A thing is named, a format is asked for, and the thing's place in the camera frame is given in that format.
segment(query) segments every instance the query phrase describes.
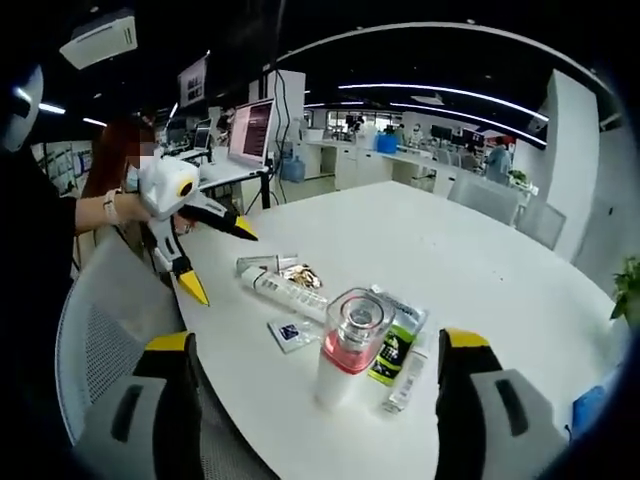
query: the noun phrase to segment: white round table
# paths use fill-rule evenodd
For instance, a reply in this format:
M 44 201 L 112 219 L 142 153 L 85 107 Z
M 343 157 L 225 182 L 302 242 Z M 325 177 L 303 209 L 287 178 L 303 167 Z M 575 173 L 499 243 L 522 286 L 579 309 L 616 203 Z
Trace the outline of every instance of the white round table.
M 281 352 L 266 322 L 284 310 L 240 285 L 238 257 L 298 253 L 327 297 L 375 283 L 427 308 L 441 327 L 483 335 L 504 368 L 518 369 L 551 402 L 558 428 L 570 423 L 571 402 L 608 371 L 599 339 L 613 302 L 553 252 L 466 207 L 387 182 L 250 222 L 259 242 L 204 226 L 182 237 L 211 307 L 176 292 L 222 404 L 285 480 L 433 477 L 433 389 L 419 389 L 390 419 L 365 405 L 322 411 L 312 398 L 318 344 Z

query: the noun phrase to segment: green leaves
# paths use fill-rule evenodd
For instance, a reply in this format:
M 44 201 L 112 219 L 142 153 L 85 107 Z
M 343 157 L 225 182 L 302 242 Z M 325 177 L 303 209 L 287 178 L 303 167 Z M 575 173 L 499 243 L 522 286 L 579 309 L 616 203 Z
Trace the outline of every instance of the green leaves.
M 611 319 L 625 316 L 630 327 L 640 326 L 640 261 L 631 256 L 625 259 L 622 273 L 614 275 L 616 306 Z

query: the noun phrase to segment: red hair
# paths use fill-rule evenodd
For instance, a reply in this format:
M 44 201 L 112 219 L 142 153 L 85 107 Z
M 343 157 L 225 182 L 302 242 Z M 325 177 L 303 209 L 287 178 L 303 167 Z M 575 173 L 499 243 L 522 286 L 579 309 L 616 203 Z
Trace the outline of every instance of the red hair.
M 155 142 L 153 129 L 127 118 L 110 123 L 93 144 L 93 160 L 82 197 L 99 197 L 122 185 L 127 157 L 140 167 L 140 144 Z

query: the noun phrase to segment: ceiling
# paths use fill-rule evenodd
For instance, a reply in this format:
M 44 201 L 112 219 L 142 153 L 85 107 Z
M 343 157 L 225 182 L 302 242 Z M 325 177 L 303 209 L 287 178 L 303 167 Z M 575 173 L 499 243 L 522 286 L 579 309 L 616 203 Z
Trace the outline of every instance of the ceiling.
M 468 20 L 472 20 L 476 25 L 542 42 L 587 69 L 593 68 L 603 78 L 608 77 L 607 64 L 600 59 L 611 60 L 613 55 L 605 50 L 609 44 L 599 38 L 599 32 L 609 25 L 602 9 L 576 12 L 557 2 L 519 4 L 515 11 L 492 10 L 486 4 L 466 1 L 401 0 L 389 4 L 374 0 L 290 0 L 284 10 L 277 49 L 277 0 L 182 0 L 173 2 L 173 7 L 158 5 L 152 0 L 66 2 L 64 8 L 41 9 L 44 19 L 35 22 L 30 19 L 32 27 L 40 29 L 34 38 L 56 46 L 43 62 L 44 101 L 66 108 L 68 115 L 62 121 L 60 116 L 43 113 L 38 120 L 37 137 L 87 138 L 99 132 L 99 128 L 78 120 L 82 117 L 107 122 L 143 106 L 170 108 L 178 98 L 178 74 L 209 49 L 212 54 L 208 76 L 219 80 L 209 92 L 211 103 L 241 102 L 246 95 L 246 82 L 254 79 L 276 52 L 281 56 L 361 27 L 426 21 L 468 25 Z M 92 13 L 90 9 L 95 6 L 98 11 Z M 136 51 L 82 71 L 57 53 L 73 27 L 122 6 L 135 11 L 139 42 Z M 307 74 L 307 88 L 311 90 L 307 103 L 364 101 L 379 108 L 388 108 L 390 102 L 413 104 L 416 102 L 411 96 L 427 93 L 336 88 L 354 83 L 411 83 L 482 93 L 534 111 L 546 98 L 551 71 L 559 68 L 596 92 L 601 119 L 616 108 L 609 93 L 553 55 L 515 40 L 453 28 L 406 28 L 351 36 L 293 55 L 283 60 L 280 68 Z M 227 96 L 216 99 L 220 92 Z M 531 120 L 527 114 L 485 100 L 441 95 L 445 104 L 442 108 L 517 129 L 526 130 Z

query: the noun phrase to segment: poster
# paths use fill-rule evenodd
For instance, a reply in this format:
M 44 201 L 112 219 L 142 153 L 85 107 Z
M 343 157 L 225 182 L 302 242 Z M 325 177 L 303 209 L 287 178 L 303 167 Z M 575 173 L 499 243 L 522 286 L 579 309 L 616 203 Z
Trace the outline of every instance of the poster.
M 186 107 L 204 99 L 204 79 L 207 73 L 207 57 L 202 57 L 178 76 L 180 107 Z

